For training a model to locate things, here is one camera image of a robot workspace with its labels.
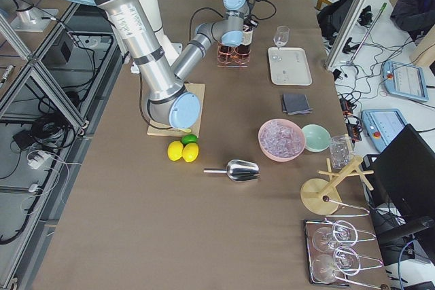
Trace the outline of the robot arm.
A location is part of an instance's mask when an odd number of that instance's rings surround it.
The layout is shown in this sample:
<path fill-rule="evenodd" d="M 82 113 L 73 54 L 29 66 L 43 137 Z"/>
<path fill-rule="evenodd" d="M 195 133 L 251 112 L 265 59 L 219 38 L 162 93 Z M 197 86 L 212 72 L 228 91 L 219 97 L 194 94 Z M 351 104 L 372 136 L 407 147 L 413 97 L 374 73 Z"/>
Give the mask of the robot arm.
<path fill-rule="evenodd" d="M 191 127 L 201 113 L 201 102 L 186 90 L 185 78 L 214 42 L 230 47 L 241 44 L 243 25 L 252 9 L 248 0 L 223 0 L 224 19 L 198 26 L 193 39 L 175 62 L 170 63 L 158 40 L 161 20 L 157 0 L 67 1 L 97 6 L 105 11 L 150 88 L 145 101 L 147 116 L 177 129 Z"/>

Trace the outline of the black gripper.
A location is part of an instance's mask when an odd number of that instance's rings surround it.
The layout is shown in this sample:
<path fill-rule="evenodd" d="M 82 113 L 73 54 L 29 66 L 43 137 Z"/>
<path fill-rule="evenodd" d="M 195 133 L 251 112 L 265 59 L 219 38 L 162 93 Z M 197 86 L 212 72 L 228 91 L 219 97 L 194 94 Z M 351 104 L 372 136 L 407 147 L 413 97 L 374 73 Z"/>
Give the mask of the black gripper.
<path fill-rule="evenodd" d="M 258 21 L 253 18 L 253 10 L 257 2 L 258 0 L 246 0 L 249 11 L 244 19 L 244 25 L 243 25 L 244 32 L 250 32 L 252 31 L 252 27 L 258 26 Z"/>

